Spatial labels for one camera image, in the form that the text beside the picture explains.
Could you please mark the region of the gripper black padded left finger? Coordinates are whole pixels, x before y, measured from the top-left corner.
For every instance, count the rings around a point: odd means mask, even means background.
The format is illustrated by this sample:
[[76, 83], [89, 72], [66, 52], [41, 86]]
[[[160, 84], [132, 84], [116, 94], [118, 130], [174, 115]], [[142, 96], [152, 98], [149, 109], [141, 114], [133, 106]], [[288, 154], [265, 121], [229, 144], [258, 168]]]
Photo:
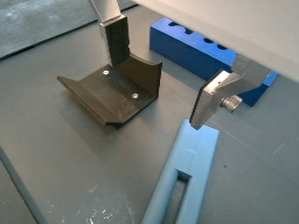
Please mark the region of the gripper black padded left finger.
[[101, 38], [106, 43], [109, 65], [116, 67], [129, 56], [126, 17], [121, 14], [117, 0], [88, 0], [97, 16]]

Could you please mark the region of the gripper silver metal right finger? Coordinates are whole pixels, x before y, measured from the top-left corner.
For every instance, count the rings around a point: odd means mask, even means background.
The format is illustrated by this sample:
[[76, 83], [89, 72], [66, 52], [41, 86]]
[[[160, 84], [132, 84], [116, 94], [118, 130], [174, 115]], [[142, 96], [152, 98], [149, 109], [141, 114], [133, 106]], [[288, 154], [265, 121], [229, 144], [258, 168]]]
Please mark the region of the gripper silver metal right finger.
[[233, 112], [241, 103], [238, 94], [260, 86], [272, 70], [246, 57], [237, 55], [230, 73], [218, 71], [200, 88], [189, 123], [197, 130], [218, 108]]

